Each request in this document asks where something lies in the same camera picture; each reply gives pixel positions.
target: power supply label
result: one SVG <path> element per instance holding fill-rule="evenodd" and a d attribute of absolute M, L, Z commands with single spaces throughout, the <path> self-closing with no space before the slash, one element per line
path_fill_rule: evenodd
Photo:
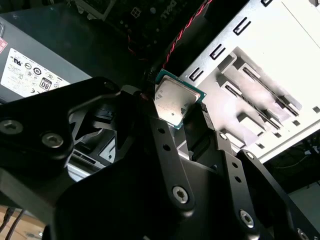
<path fill-rule="evenodd" d="M 10 49 L 1 78 L 2 86 L 26 98 L 69 84 L 17 50 Z"/>

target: gray metal part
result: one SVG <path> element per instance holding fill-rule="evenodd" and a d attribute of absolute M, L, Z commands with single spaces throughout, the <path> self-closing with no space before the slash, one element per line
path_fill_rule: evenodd
<path fill-rule="evenodd" d="M 129 53 L 127 39 L 99 20 L 88 20 L 75 8 L 55 4 L 4 13 L 0 20 L 8 42 L 0 54 L 0 67 L 9 49 L 15 48 L 70 83 L 100 76 L 120 88 L 141 87 L 146 65 Z"/>
<path fill-rule="evenodd" d="M 258 13 L 265 9 L 261 0 L 250 0 L 243 9 L 230 21 L 223 31 L 202 51 L 202 53 L 193 61 L 193 63 L 180 75 L 180 79 L 197 87 L 209 74 L 224 60 L 229 53 L 236 48 L 239 38 L 233 30 L 244 19 L 251 21 Z M 210 54 L 220 45 L 226 48 L 221 55 L 213 60 Z M 198 72 L 203 73 L 195 80 L 189 79 L 195 69 L 199 68 Z"/>
<path fill-rule="evenodd" d="M 67 168 L 70 177 L 76 182 L 90 176 L 90 173 L 70 163 L 68 164 Z"/>
<path fill-rule="evenodd" d="M 99 155 L 100 157 L 113 164 L 116 157 L 116 139 L 113 138 Z"/>
<path fill-rule="evenodd" d="M 2 38 L 8 43 L 0 54 L 0 78 L 2 78 L 11 48 L 41 64 L 43 67 L 54 72 L 71 84 L 90 78 L 88 74 L 73 66 L 41 43 L 35 41 L 2 17 L 0 17 L 0 22 L 5 28 Z M 21 99 L 22 96 L 0 85 L 0 98 L 4 99 L 6 102 L 11 102 Z"/>

